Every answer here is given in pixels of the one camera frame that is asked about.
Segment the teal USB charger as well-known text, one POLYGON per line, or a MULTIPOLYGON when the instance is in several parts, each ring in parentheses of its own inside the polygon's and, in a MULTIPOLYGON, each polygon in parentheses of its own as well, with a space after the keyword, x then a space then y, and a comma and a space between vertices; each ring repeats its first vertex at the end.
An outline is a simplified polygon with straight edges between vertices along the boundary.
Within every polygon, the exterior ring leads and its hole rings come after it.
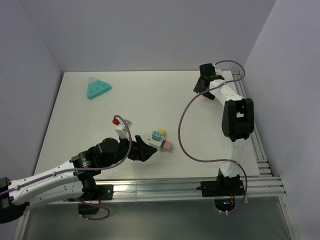
POLYGON ((155 141, 160 141, 162 139, 162 134, 159 131, 154 130, 152 132, 151 138, 155 141))

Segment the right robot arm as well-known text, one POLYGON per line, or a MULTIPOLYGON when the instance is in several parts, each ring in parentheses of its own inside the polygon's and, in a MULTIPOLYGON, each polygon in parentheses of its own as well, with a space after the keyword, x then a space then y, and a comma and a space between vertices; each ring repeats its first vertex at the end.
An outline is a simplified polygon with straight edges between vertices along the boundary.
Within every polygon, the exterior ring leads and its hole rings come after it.
POLYGON ((203 95, 217 99, 223 106, 221 128, 227 139, 226 159, 219 167, 216 180, 202 181, 198 188, 203 197, 243 196, 245 187, 240 177, 239 163, 246 140, 254 131, 254 102, 235 92, 223 77, 223 71, 211 63, 199 66, 200 77, 193 89, 197 94, 221 87, 203 95))

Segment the white cube socket adapter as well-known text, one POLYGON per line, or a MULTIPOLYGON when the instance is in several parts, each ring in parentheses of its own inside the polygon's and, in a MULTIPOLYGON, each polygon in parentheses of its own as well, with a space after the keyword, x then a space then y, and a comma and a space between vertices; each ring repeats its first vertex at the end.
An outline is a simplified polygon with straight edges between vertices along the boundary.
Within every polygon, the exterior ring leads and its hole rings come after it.
POLYGON ((149 146, 156 148, 158 151, 160 151, 163 147, 163 142, 165 141, 165 137, 161 136, 160 140, 155 140, 152 137, 149 137, 147 139, 147 143, 149 146))

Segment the yellow two-port USB charger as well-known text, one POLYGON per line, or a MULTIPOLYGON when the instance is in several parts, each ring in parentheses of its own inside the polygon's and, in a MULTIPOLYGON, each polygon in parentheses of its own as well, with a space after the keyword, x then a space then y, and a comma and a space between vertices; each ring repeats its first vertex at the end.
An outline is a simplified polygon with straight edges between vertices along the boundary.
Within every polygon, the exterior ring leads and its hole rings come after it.
POLYGON ((166 135, 166 131, 163 130, 162 128, 158 128, 158 129, 157 129, 157 132, 159 132, 159 134, 160 134, 162 137, 165 137, 165 135, 166 135))

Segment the brown cube charger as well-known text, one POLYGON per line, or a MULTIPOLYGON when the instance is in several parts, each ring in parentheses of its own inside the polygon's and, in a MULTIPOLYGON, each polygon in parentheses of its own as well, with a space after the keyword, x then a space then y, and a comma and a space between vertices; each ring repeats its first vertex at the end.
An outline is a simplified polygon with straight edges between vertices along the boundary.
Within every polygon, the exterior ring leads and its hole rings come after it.
POLYGON ((163 151, 170 151, 172 149, 172 143, 170 141, 163 140, 160 145, 160 149, 163 151))

